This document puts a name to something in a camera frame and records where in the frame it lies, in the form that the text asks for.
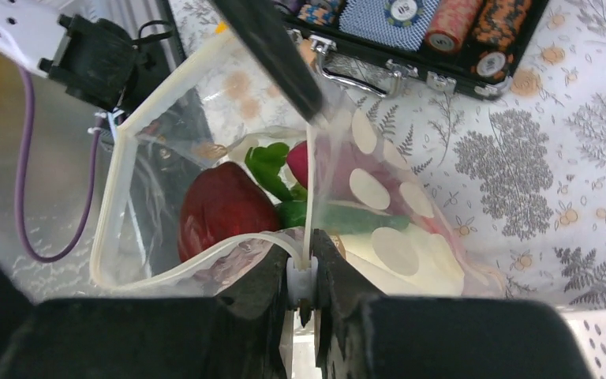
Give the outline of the clear zip top bag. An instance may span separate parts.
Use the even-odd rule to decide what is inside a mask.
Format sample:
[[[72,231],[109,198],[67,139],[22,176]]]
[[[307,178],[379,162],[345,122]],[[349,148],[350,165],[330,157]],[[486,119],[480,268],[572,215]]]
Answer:
[[[312,233],[393,295],[498,297],[396,146],[340,88],[308,123],[230,32],[210,38],[115,130],[90,255],[99,287],[212,296],[270,248],[290,285]]]

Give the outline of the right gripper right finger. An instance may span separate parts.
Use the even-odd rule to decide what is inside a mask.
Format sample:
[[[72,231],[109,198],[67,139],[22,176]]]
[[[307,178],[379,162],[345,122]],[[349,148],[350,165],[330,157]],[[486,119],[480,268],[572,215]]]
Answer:
[[[321,230],[316,365],[325,378],[589,378],[563,318],[533,301],[386,295]]]

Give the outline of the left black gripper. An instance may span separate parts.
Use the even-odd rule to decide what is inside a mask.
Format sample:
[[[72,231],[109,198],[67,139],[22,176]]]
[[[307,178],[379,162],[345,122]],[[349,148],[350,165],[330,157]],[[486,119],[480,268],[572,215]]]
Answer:
[[[58,17],[65,35],[53,59],[39,68],[66,93],[105,111],[135,111],[166,77],[166,59],[152,53],[173,36],[165,20],[148,21],[133,39],[107,19],[89,21],[80,15]]]

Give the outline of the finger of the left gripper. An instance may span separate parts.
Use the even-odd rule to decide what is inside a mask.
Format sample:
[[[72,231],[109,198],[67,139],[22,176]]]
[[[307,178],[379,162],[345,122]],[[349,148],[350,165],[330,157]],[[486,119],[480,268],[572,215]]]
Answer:
[[[324,95],[270,1],[214,0],[215,10],[280,88],[298,114],[315,120]]]

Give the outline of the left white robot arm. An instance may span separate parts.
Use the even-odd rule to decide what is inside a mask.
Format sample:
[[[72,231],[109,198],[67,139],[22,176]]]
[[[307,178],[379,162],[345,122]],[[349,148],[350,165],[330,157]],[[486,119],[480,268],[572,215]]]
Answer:
[[[270,1],[214,1],[234,34],[305,120],[324,107],[324,95]],[[136,37],[107,19],[90,21],[37,1],[0,1],[0,53],[22,69],[62,84],[67,94],[105,111],[132,112],[153,90],[143,46],[176,29],[153,20],[161,33]]]

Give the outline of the purple sweet potato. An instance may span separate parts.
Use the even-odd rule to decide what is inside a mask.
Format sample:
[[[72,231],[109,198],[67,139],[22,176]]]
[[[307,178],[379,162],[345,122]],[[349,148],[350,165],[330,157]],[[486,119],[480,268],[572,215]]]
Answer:
[[[286,157],[286,164],[297,182],[305,189],[309,187],[308,146],[305,141],[295,145]]]

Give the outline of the white radish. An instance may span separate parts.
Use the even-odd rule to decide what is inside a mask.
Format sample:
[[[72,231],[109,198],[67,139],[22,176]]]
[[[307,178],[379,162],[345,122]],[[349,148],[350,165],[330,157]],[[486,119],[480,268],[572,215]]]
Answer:
[[[342,235],[346,259],[389,295],[459,296],[465,273],[442,235],[410,224],[399,231],[380,227]]]

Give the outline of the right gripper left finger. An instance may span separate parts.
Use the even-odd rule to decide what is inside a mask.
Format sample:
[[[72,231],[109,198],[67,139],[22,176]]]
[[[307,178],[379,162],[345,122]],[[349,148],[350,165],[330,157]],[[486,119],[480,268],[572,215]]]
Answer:
[[[0,378],[284,378],[286,252],[214,297],[61,298],[14,333]]]

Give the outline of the green chili pepper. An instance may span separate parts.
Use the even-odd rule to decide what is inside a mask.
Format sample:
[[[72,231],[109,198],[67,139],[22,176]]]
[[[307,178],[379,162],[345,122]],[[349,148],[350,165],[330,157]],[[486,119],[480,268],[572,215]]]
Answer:
[[[307,220],[305,201],[285,201],[275,206],[283,228],[304,227]],[[338,235],[372,233],[375,229],[389,227],[403,231],[410,225],[408,216],[378,214],[350,205],[329,204],[324,216],[313,228]]]

